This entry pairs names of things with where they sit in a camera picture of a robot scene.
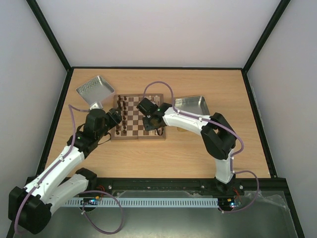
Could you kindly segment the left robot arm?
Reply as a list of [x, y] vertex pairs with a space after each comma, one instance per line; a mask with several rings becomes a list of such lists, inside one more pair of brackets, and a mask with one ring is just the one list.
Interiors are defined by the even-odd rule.
[[68, 181], [66, 176], [97, 148], [99, 141], [122, 121], [119, 109], [87, 110], [86, 121], [73, 127], [73, 134], [60, 155], [23, 188], [15, 187], [8, 196], [8, 218], [14, 231], [41, 232], [53, 214], [69, 199], [80, 193], [94, 193], [97, 175], [81, 168]]

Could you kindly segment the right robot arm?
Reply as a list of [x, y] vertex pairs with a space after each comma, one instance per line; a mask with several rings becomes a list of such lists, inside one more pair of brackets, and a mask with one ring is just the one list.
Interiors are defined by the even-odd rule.
[[221, 114], [198, 115], [181, 111], [168, 103], [158, 106], [146, 98], [137, 105], [137, 109], [144, 115], [142, 121], [146, 131], [173, 126], [201, 136], [207, 152], [215, 159], [214, 188], [221, 194], [233, 189], [236, 137]]

